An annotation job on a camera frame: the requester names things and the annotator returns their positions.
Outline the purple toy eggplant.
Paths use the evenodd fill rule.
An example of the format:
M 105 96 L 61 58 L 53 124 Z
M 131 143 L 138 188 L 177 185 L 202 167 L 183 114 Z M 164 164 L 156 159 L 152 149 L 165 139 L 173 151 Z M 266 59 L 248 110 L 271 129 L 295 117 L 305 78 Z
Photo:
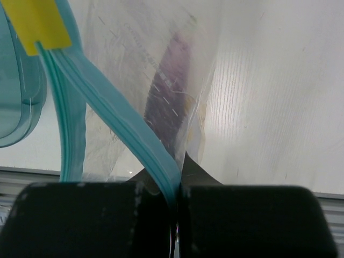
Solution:
M 146 124 L 172 157 L 176 157 L 177 136 L 186 116 L 190 51 L 186 37 L 176 33 L 171 38 L 152 80 L 145 107 Z

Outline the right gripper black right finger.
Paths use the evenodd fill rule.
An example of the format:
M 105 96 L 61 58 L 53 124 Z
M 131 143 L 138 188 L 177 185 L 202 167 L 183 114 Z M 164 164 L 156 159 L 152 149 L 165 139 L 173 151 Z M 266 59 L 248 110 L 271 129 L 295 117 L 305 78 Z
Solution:
M 186 155 L 180 257 L 337 257 L 315 195 L 299 186 L 224 185 Z

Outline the clear zip top bag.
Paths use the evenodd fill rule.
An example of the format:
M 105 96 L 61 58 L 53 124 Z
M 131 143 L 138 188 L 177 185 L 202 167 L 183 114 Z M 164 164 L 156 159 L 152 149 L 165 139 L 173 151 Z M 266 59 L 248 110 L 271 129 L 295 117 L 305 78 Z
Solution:
M 189 125 L 176 157 L 144 120 L 152 80 L 176 34 L 191 46 L 186 98 L 205 101 L 215 70 L 221 1 L 1 1 L 47 96 L 32 135 L 38 162 L 58 139 L 61 182 L 116 181 L 144 169 L 170 207 L 181 183 Z

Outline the yellow toy orange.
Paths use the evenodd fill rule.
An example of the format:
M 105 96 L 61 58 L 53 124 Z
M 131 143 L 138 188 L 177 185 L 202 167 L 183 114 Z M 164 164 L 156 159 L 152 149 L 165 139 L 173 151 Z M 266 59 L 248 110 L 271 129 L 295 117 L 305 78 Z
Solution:
M 206 117 L 206 101 L 201 100 L 196 104 L 192 96 L 188 96 L 185 100 L 185 110 L 190 114 L 195 111 L 192 123 L 189 125 L 189 133 L 187 136 L 186 152 L 196 162 L 200 162 L 203 158 L 205 148 L 205 117 Z

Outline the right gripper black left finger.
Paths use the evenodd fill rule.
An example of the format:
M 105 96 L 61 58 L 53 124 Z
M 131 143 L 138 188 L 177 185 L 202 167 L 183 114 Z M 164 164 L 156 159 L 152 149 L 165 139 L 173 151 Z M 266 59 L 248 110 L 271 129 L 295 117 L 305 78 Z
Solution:
M 172 257 L 170 211 L 145 170 L 114 182 L 1 173 L 1 257 Z

